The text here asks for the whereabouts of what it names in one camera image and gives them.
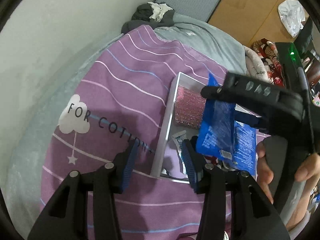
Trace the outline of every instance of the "white box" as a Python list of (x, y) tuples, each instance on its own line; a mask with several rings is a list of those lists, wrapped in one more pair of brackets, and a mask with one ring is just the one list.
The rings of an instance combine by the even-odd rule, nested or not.
[[(187, 180), (182, 179), (172, 179), (167, 176), (164, 177), (162, 172), (162, 163), (164, 159), (164, 150), (166, 148), (168, 139), (171, 140), (171, 135), (185, 130), (187, 133), (187, 138), (191, 139), (192, 136), (197, 135), (200, 130), (189, 128), (187, 126), (179, 125), (175, 123), (174, 120), (174, 105), (176, 102), (178, 86), (183, 86), (186, 89), (189, 89), (193, 92), (200, 94), (202, 88), (206, 86), (205, 84), (199, 82), (198, 80), (179, 72), (178, 75), (172, 80), (169, 97), (167, 101), (167, 107), (165, 109), (163, 123), (161, 126), (161, 131), (159, 135), (159, 141), (156, 148), (155, 157), (153, 159), (153, 164), (151, 168), (150, 175), (156, 178), (169, 179), (171, 181), (180, 182), (180, 183), (189, 183)], [(236, 111), (241, 111), (245, 113), (249, 113), (247, 110), (242, 108), (241, 106), (236, 105)]]

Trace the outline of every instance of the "gray bed sheet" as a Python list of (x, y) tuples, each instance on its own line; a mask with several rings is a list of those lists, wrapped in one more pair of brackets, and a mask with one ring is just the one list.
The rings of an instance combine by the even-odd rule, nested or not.
[[(159, 38), (178, 40), (212, 58), (228, 70), (245, 73), (243, 46), (225, 32), (188, 16), (175, 14), (173, 27), (155, 30)], [(26, 239), (39, 215), (42, 165), (59, 116), (93, 62), (112, 40), (86, 61), (38, 109), (15, 148), (8, 169), (5, 201), (17, 231)]]

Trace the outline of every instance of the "white cloud print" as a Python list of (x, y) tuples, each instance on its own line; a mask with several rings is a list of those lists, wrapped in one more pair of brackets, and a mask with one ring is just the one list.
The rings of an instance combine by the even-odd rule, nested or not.
[(90, 111), (87, 105), (80, 102), (79, 95), (73, 95), (60, 115), (58, 126), (62, 133), (71, 133), (73, 130), (78, 133), (87, 133), (90, 129), (88, 116)]

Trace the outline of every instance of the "purple blanket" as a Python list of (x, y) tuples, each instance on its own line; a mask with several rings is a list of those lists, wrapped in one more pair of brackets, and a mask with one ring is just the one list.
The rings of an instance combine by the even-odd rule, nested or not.
[[(129, 187), (115, 195), (123, 239), (177, 239), (197, 232), (204, 196), (194, 194), (188, 184), (148, 175), (170, 84), (178, 72), (202, 83), (211, 72), (222, 84), (226, 70), (179, 41), (160, 40), (149, 26), (140, 26), (104, 51), (54, 131), (43, 166), (42, 208), (71, 170), (95, 171), (125, 150), (130, 138), (138, 138), (140, 151)], [(88, 232), (94, 239), (92, 194)]]

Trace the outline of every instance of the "white plastic bag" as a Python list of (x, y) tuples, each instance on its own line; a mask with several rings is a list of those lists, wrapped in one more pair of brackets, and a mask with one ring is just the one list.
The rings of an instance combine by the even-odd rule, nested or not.
[(280, 19), (292, 37), (298, 35), (303, 28), (301, 22), (306, 20), (304, 9), (298, 0), (285, 0), (279, 4), (278, 12)]

